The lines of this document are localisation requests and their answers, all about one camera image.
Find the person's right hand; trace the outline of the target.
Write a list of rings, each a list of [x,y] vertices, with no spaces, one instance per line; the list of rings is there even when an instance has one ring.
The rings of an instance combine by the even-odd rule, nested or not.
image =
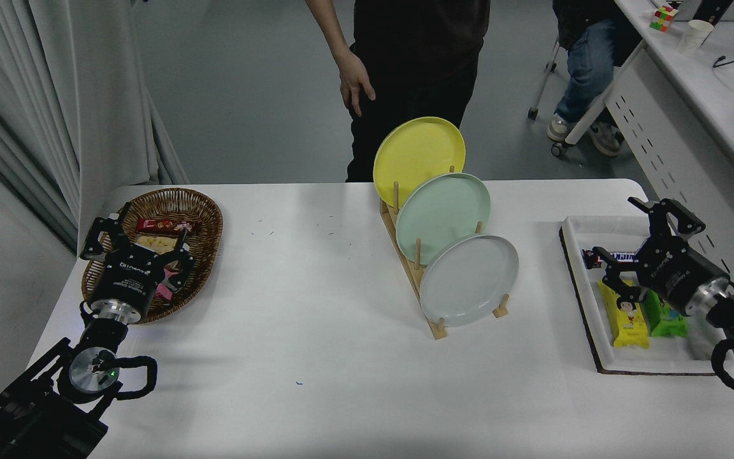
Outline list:
[[[367,70],[361,59],[349,49],[345,49],[344,53],[336,58],[336,64],[341,81],[339,91],[344,105],[356,116],[361,117],[363,114],[361,95],[365,95],[369,101],[375,101],[377,98]]]

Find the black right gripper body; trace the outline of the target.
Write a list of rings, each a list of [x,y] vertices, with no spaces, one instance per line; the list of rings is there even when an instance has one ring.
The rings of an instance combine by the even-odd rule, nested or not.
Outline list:
[[[641,286],[655,291],[682,316],[708,310],[730,284],[730,276],[681,237],[648,238],[636,253]]]

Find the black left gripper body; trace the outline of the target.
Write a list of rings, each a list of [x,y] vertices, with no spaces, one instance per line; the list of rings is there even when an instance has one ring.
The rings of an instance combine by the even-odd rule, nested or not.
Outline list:
[[[89,306],[99,317],[122,322],[146,319],[158,284],[165,279],[165,267],[177,261],[174,252],[114,250],[104,258],[100,274],[89,296]]]

